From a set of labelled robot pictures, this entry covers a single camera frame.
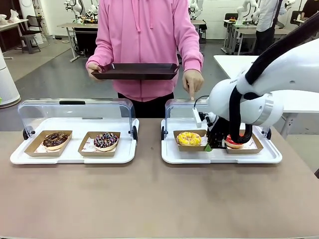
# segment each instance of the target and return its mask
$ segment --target white shirt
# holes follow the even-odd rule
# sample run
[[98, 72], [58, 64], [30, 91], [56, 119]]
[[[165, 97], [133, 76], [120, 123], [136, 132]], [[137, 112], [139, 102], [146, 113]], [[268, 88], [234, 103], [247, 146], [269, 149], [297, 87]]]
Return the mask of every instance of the white shirt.
[[[257, 31], [266, 31], [273, 25], [278, 3], [278, 0], [261, 0]], [[279, 10], [279, 15], [283, 15], [286, 12], [285, 1], [283, 1]]]

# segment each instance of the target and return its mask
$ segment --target black pants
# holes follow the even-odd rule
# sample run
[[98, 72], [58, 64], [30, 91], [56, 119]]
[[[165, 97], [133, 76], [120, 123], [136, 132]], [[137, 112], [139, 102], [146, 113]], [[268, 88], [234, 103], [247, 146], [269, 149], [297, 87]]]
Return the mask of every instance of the black pants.
[[266, 31], [256, 31], [255, 55], [260, 55], [274, 42], [275, 30], [271, 28]]
[[[118, 93], [119, 98], [125, 98], [124, 95]], [[136, 118], [165, 118], [165, 104], [168, 100], [174, 99], [174, 94], [171, 93], [167, 96], [158, 97], [151, 101], [146, 102], [139, 102], [139, 101], [132, 101], [134, 110], [135, 110], [135, 117]]]

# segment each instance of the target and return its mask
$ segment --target cardboard box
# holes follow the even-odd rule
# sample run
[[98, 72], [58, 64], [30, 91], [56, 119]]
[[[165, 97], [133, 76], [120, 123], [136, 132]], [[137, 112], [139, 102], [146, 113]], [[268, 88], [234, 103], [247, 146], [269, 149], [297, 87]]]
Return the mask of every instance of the cardboard box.
[[201, 152], [201, 151], [205, 151], [206, 145], [204, 145], [204, 146], [182, 146], [182, 145], [179, 145], [178, 142], [177, 142], [177, 136], [178, 136], [180, 133], [183, 133], [183, 132], [197, 133], [197, 134], [199, 134], [199, 136], [201, 136], [201, 137], [206, 136], [206, 133], [207, 133], [207, 131], [204, 130], [204, 129], [176, 130], [176, 131], [174, 131], [174, 132], [173, 132], [173, 133], [174, 133], [174, 138], [175, 138], [176, 143], [177, 143], [177, 145], [178, 145], [179, 151], [181, 151], [181, 152]]
[[[117, 148], [117, 145], [116, 145], [116, 147], [114, 149], [112, 149], [110, 151], [107, 151], [107, 152], [98, 151], [97, 149], [95, 149], [96, 150], [95, 152], [84, 152], [84, 151], [82, 151], [89, 138], [95, 139], [95, 137], [98, 136], [101, 133], [105, 133], [105, 131], [87, 132], [86, 135], [84, 136], [81, 144], [80, 144], [78, 152], [84, 157], [113, 157], [115, 155], [115, 150]], [[115, 134], [120, 140], [121, 132], [108, 132], [108, 133]]]
[[226, 151], [229, 154], [251, 154], [251, 153], [259, 153], [261, 150], [263, 150], [263, 146], [259, 139], [253, 134], [251, 137], [251, 140], [253, 140], [257, 146], [256, 149], [242, 149], [242, 148], [229, 148], [227, 147]]
[[[56, 132], [64, 132], [68, 135], [68, 139], [65, 141], [65, 144], [62, 146], [62, 148], [60, 148], [57, 151], [53, 151], [53, 152], [36, 153], [35, 151], [42, 144], [45, 137], [47, 137], [48, 135], [50, 135], [52, 133], [56, 133]], [[33, 142], [29, 145], [28, 148], [26, 148], [26, 150], [24, 152], [31, 157], [60, 157], [62, 155], [64, 149], [66, 148], [66, 146], [70, 142], [71, 138], [72, 138], [72, 131], [71, 130], [44, 130], [33, 140]]]

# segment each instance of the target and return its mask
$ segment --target yellow icing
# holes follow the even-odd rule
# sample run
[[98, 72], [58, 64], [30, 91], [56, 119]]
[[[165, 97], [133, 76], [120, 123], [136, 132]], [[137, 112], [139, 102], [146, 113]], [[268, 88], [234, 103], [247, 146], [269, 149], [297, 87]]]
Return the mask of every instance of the yellow icing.
[[201, 137], [192, 132], [183, 132], [177, 136], [178, 143], [181, 145], [200, 146]]

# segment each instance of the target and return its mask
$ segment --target pink hoodie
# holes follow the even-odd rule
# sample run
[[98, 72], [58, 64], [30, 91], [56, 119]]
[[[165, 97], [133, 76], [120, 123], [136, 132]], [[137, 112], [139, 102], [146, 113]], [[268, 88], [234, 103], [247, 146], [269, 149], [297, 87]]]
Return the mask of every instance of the pink hoodie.
[[[184, 70], [200, 71], [199, 37], [188, 15], [188, 0], [100, 0], [97, 48], [86, 64], [175, 63], [176, 46]], [[114, 89], [136, 101], [174, 91], [170, 81], [113, 80]]]

